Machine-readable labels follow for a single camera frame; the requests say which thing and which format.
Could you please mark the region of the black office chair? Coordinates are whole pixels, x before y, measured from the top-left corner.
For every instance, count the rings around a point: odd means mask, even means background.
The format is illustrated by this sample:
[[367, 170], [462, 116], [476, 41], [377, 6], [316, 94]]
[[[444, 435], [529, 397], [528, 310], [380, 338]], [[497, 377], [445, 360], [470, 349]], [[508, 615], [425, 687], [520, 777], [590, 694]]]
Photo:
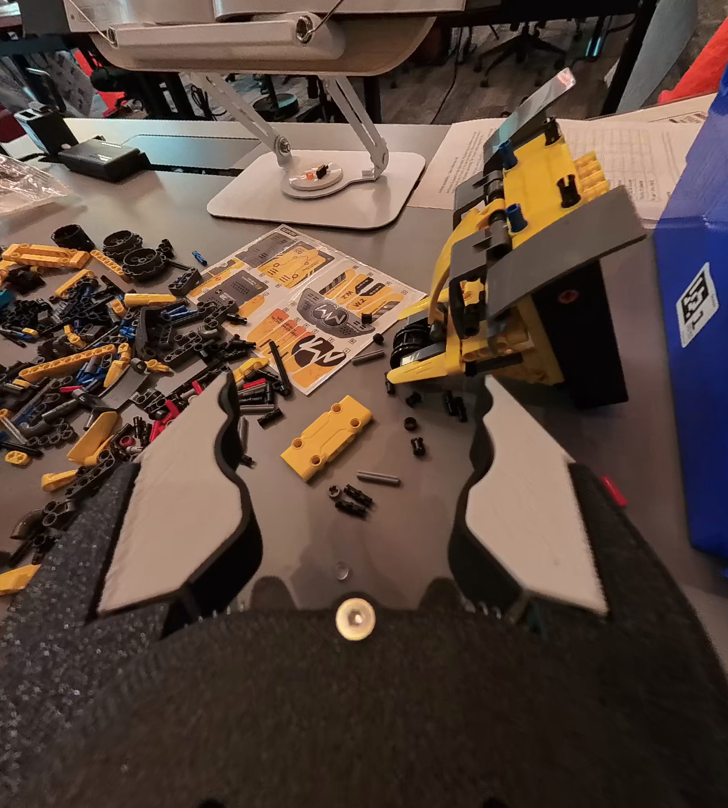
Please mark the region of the black office chair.
[[545, 53], [555, 57], [552, 66], [556, 73], [565, 69], [568, 50], [542, 38], [547, 25], [547, 20], [511, 24], [509, 38], [477, 54], [474, 72], [480, 75], [480, 87], [489, 87], [491, 72], [511, 57], [521, 64], [535, 53]]

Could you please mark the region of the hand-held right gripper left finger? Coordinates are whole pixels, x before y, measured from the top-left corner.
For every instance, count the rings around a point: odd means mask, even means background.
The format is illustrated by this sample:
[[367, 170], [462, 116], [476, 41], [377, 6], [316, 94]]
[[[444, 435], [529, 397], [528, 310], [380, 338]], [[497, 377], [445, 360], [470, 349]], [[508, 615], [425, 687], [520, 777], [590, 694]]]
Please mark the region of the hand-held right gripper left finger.
[[169, 607], [167, 632], [226, 612], [259, 571], [263, 540], [242, 455], [236, 382], [221, 373], [137, 462], [98, 618]]

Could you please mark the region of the black charger cube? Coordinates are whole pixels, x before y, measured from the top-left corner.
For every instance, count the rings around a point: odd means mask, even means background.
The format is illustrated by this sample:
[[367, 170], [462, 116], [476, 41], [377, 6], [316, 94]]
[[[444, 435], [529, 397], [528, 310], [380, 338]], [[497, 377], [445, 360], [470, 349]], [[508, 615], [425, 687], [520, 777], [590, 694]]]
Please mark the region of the black charger cube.
[[56, 157], [79, 145], [65, 118], [49, 106], [30, 106], [14, 114], [17, 122], [43, 154]]

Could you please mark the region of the black box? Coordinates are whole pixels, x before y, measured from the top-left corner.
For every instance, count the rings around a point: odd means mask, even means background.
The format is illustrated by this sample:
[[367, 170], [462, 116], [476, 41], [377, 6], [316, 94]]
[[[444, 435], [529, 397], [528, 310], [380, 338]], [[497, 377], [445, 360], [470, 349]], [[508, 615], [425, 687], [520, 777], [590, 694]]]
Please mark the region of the black box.
[[575, 406], [596, 409], [627, 402], [601, 262], [553, 280], [531, 300]]

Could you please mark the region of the orange fabric object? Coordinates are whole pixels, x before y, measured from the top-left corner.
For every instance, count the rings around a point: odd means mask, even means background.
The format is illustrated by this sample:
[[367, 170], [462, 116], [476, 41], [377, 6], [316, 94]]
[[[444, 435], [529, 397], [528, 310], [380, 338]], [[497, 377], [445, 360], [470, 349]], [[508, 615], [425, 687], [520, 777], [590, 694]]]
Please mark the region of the orange fabric object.
[[728, 64], [728, 16], [702, 47], [672, 90], [660, 92], [657, 104], [664, 105], [716, 91]]

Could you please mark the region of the clear plastic bag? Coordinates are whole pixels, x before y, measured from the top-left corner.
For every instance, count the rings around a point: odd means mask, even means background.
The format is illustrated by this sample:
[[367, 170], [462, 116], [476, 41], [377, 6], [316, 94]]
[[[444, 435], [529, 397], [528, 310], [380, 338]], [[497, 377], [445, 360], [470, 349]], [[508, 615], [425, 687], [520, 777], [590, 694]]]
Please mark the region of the clear plastic bag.
[[0, 153], [0, 218], [32, 212], [71, 194], [46, 171]]

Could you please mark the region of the yellow flat toy panel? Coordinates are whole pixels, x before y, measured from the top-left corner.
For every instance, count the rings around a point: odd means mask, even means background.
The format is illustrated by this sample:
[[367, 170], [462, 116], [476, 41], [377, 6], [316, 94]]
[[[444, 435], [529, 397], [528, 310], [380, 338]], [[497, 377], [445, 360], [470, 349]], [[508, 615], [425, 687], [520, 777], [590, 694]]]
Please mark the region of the yellow flat toy panel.
[[308, 482], [340, 455], [371, 420], [368, 408], [345, 396], [293, 439], [280, 457], [300, 479]]

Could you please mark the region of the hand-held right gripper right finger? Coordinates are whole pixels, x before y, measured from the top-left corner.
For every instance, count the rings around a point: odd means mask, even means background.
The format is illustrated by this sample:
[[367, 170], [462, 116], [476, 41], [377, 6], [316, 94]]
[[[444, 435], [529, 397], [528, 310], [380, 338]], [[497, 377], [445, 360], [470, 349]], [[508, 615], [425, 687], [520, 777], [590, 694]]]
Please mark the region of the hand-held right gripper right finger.
[[470, 462], [448, 545], [466, 601], [509, 620], [539, 601], [606, 617], [575, 461], [494, 377], [480, 392]]

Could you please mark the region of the black power brick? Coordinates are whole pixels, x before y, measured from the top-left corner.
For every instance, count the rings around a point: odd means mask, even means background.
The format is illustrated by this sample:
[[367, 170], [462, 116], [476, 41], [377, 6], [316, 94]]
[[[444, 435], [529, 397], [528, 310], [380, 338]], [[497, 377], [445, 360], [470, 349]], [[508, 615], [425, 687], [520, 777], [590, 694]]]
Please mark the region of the black power brick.
[[147, 155], [140, 149], [97, 138], [60, 150], [56, 161], [76, 174], [108, 183], [120, 183], [151, 168]]

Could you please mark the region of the pile of toy building pieces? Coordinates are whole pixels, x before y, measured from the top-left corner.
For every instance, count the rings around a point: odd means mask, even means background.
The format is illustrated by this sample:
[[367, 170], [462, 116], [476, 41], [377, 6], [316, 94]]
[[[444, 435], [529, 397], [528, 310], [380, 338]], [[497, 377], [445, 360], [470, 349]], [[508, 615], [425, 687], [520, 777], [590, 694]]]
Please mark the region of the pile of toy building pieces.
[[292, 392], [280, 357], [255, 356], [236, 332], [251, 323], [239, 293], [190, 297], [210, 279], [196, 251], [187, 264], [167, 238], [123, 229], [97, 244], [77, 225], [52, 240], [0, 244], [0, 469], [67, 452], [64, 470], [45, 468], [37, 509], [0, 538], [0, 596], [25, 587], [83, 501], [222, 372], [263, 426]]

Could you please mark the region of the sticker sheet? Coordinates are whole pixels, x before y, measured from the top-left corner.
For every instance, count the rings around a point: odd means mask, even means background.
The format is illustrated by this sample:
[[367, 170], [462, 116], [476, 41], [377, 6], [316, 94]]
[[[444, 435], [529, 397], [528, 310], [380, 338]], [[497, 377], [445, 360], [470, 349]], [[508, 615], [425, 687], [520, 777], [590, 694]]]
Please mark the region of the sticker sheet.
[[269, 230], [203, 272], [192, 302], [233, 306], [238, 333], [310, 395], [425, 294], [288, 226]]

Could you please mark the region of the yellow toy vehicle model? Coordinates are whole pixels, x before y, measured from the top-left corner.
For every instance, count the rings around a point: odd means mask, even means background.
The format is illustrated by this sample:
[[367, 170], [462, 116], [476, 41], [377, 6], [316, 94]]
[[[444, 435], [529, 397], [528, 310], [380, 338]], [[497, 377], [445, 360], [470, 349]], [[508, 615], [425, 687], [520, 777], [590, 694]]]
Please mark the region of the yellow toy vehicle model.
[[430, 294], [401, 315], [393, 340], [390, 395], [486, 374], [564, 385], [532, 294], [645, 238], [627, 191], [611, 188], [594, 153], [573, 157], [547, 113], [573, 86], [565, 68], [526, 98], [484, 143], [481, 170], [456, 187]]

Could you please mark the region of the printed paper sheets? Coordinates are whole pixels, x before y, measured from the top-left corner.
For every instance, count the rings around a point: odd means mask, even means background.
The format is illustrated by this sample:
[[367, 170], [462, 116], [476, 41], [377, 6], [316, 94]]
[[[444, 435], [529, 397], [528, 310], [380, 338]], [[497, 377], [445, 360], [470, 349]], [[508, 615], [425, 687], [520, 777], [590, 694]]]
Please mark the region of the printed paper sheets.
[[[571, 155], [594, 152], [611, 187], [625, 187], [643, 224], [654, 228], [685, 168], [715, 94], [595, 120], [559, 121]], [[431, 159], [410, 207], [454, 209], [454, 190], [482, 166], [484, 143], [503, 120], [450, 126]]]

